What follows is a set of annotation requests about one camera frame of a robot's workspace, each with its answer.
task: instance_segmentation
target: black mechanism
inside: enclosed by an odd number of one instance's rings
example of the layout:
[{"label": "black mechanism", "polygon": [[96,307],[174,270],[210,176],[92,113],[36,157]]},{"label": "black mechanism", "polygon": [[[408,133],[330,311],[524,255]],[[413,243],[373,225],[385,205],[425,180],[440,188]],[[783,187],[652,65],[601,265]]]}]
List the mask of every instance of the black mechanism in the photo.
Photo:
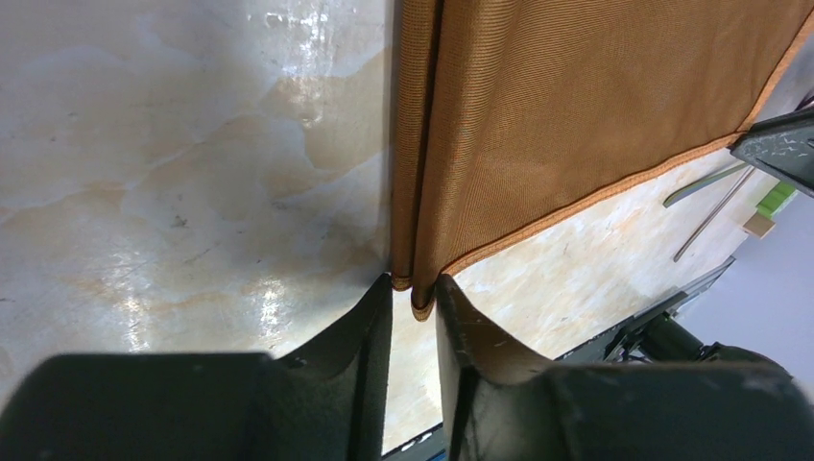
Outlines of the black mechanism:
[{"label": "black mechanism", "polygon": [[731,154],[814,197],[814,108],[754,124]]},{"label": "black mechanism", "polygon": [[[380,277],[349,313],[278,360],[52,358],[0,416],[0,459],[379,459],[390,283]],[[814,459],[814,417],[791,377],[675,324],[670,314],[687,296],[572,354],[608,362],[639,351],[653,364],[576,364],[530,350],[441,276],[443,428],[387,459]]]},{"label": "black mechanism", "polygon": [[288,355],[63,355],[0,417],[0,459],[379,459],[390,277]]}]

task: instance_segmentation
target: brown fabric panel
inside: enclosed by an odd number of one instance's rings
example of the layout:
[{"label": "brown fabric panel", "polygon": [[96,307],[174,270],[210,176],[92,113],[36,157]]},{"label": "brown fabric panel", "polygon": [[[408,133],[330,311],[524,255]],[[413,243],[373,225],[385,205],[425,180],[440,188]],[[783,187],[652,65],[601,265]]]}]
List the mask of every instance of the brown fabric panel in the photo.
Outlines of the brown fabric panel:
[{"label": "brown fabric panel", "polygon": [[551,226],[563,221],[580,211],[593,206],[609,197],[612,197],[616,194],[624,192],[631,187],[634,187],[642,182],[649,181],[653,178],[656,178],[664,173],[670,171],[671,169],[680,166],[684,163],[692,161],[696,158],[701,158],[707,154],[711,154],[721,148],[730,146],[733,142],[737,140],[743,133],[745,133],[754,123],[760,109],[769,99],[769,96],[772,94],[775,86],[779,83],[780,78],[785,73],[785,70],[791,64],[792,60],[797,55],[798,51],[805,45],[805,41],[807,37],[814,32],[814,13],[808,16],[806,19],[805,24],[803,25],[802,29],[798,33],[797,37],[794,39],[793,43],[786,50],[786,53],[783,55],[782,60],[775,68],[772,76],[766,82],[766,85],[763,87],[763,90],[760,93],[760,96],[757,99],[757,103],[755,103],[752,112],[750,112],[749,116],[747,116],[746,120],[738,127],[736,133],[729,134],[727,136],[715,139],[704,146],[690,149],[689,151],[683,152],[677,156],[671,157],[665,162],[659,164],[658,166],[651,168],[649,170],[645,170],[633,175],[628,176],[627,178],[619,181],[614,182],[613,184],[603,187],[600,190],[588,195],[584,199],[575,202],[569,206],[565,206],[563,208],[557,209],[556,211],[545,215],[544,217],[534,221],[533,223],[520,228],[512,233],[506,234],[503,237],[490,242],[487,245],[484,245],[476,250],[466,253],[465,255],[455,259],[453,262],[445,266],[442,270],[445,274],[455,275],[459,272],[463,271],[470,265],[494,255],[510,246],[525,240],[541,231],[544,231]]},{"label": "brown fabric panel", "polygon": [[410,287],[441,3],[405,0],[401,16],[391,226],[393,285]]},{"label": "brown fabric panel", "polygon": [[416,241],[393,241],[414,304],[506,236],[734,139],[812,5],[445,0]]}]

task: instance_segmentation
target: scratch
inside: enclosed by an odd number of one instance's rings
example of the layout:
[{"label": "scratch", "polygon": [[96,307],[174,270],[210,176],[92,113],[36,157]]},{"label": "scratch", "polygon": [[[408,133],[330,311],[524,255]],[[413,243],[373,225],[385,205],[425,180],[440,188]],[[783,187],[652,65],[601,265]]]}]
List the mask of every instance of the scratch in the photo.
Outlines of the scratch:
[{"label": "scratch", "polygon": [[185,261],[183,261],[183,263],[184,264],[192,264],[193,262],[197,261],[198,259],[201,259],[202,257],[204,257],[204,255],[206,255],[207,253],[211,252],[212,249],[215,248],[215,247],[217,247],[217,245],[213,245],[213,246],[207,248],[206,250],[203,250],[202,252],[198,253],[197,255],[194,255],[194,256],[190,257],[189,259],[186,259]]},{"label": "scratch", "polygon": [[130,276],[130,275],[131,275],[133,272],[135,272],[135,271],[137,271],[137,270],[141,269],[142,267],[144,267],[145,265],[147,265],[147,264],[148,264],[148,263],[150,263],[150,262],[152,262],[152,261],[147,260],[147,261],[142,262],[141,264],[139,264],[139,265],[137,265],[137,266],[133,267],[133,268],[132,268],[132,269],[131,269],[131,270],[130,270],[130,271],[127,273],[127,274],[125,274],[124,276],[122,276],[122,277],[120,277],[120,278],[116,279],[115,281],[122,281],[122,280],[126,279],[126,278],[127,278],[127,277],[129,277],[129,276]]},{"label": "scratch", "polygon": [[220,316],[221,316],[221,325],[220,325],[221,329],[227,329],[227,327],[226,327],[226,324],[227,324],[227,316],[226,316],[226,314],[224,314],[224,311],[222,309],[218,309],[218,314],[220,314]]}]

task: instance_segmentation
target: metal bar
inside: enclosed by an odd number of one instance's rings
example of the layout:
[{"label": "metal bar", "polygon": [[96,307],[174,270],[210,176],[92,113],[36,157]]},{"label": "metal bar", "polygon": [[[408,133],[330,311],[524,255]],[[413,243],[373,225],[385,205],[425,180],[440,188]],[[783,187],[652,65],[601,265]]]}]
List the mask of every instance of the metal bar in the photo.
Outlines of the metal bar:
[{"label": "metal bar", "polygon": [[701,225],[699,225],[698,228],[692,232],[692,235],[689,236],[687,241],[684,242],[684,244],[676,253],[676,255],[673,256],[673,261],[679,262],[679,259],[681,259],[683,254],[689,249],[690,245],[692,245],[692,242],[694,242],[695,239],[698,238],[699,235],[701,235],[701,232],[703,232],[704,229],[706,229],[706,226],[709,226],[709,223],[711,223],[715,216],[717,216],[718,213],[720,213],[721,210],[724,209],[724,206],[726,206],[730,202],[732,197],[734,197],[737,191],[740,190],[741,187],[743,187],[743,184],[746,183],[746,181],[752,176],[753,173],[754,173],[753,166],[751,166],[748,170],[743,172],[740,179],[738,179],[738,181],[732,186],[732,189],[730,189],[730,191],[727,192],[727,195],[725,195],[724,198],[721,199],[720,202],[718,202],[718,205],[716,205],[715,208],[712,209],[712,211],[706,217],[704,222],[702,222]]}]

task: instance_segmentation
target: green object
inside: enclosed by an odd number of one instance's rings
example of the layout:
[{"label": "green object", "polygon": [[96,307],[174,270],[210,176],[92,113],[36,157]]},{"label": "green object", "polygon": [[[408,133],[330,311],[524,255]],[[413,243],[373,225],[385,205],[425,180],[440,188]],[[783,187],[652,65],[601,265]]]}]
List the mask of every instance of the green object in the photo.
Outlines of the green object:
[{"label": "green object", "polygon": [[779,182],[772,190],[763,197],[763,200],[757,204],[757,214],[764,218],[773,219],[776,214],[780,213],[797,195],[797,189],[793,185],[786,182]]},{"label": "green object", "polygon": [[746,163],[740,163],[728,170],[722,171],[721,173],[716,173],[714,175],[703,177],[695,182],[691,182],[690,184],[670,194],[669,197],[664,199],[662,205],[664,205],[665,208],[669,208],[670,206],[675,205],[681,199],[689,197],[690,195],[698,192],[699,190],[707,187],[708,185],[713,184],[719,180],[722,180],[723,178],[731,175],[732,173],[740,171],[744,168],[746,168]]}]

